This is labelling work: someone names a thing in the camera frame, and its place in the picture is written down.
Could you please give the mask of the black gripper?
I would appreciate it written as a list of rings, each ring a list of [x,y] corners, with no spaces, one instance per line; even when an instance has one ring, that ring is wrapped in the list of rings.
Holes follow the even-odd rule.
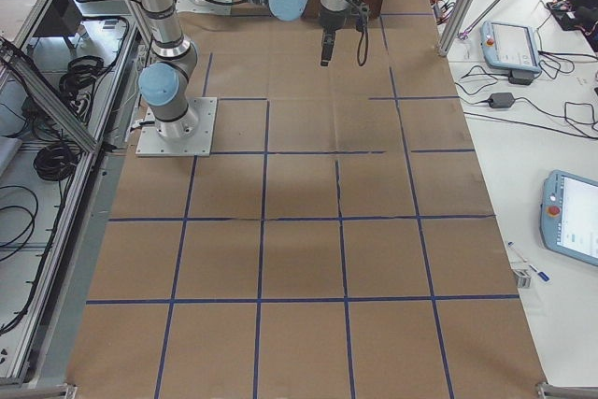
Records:
[[[320,66],[332,61],[335,32],[343,28],[348,18],[355,19],[355,28],[364,34],[370,8],[364,0],[320,0],[319,23],[322,27]]]

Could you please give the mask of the arm square base plate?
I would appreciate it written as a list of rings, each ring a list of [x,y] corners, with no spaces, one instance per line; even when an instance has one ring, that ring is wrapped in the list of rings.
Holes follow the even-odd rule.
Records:
[[[185,116],[174,122],[159,121],[148,107],[137,141],[140,157],[208,157],[217,115],[216,97],[194,97]]]

